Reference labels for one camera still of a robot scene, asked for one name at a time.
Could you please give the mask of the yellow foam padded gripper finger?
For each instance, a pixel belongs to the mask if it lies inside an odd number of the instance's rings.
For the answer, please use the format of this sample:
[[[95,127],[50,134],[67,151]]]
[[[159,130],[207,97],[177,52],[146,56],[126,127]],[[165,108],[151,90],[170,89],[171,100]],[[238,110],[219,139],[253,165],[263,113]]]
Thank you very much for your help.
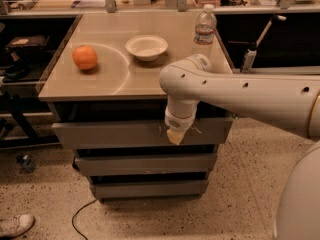
[[[182,142],[184,136],[184,131],[176,131],[171,128],[167,130],[167,137],[172,144],[179,145]]]

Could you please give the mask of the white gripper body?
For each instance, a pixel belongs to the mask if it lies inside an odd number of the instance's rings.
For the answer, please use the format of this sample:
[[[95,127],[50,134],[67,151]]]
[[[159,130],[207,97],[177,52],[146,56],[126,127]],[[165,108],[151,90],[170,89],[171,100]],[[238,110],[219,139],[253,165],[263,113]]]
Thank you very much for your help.
[[[195,111],[187,117],[178,117],[173,115],[169,109],[165,110],[165,124],[174,131],[185,132],[187,131],[195,120]]]

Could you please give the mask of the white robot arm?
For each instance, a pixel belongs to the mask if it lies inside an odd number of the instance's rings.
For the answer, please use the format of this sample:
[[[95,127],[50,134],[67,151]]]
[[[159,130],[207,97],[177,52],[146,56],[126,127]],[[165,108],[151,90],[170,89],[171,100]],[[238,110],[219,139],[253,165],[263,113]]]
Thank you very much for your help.
[[[272,125],[315,144],[293,168],[282,193],[272,240],[320,240],[320,80],[317,76],[219,74],[192,55],[164,67],[165,123],[178,145],[206,102]]]

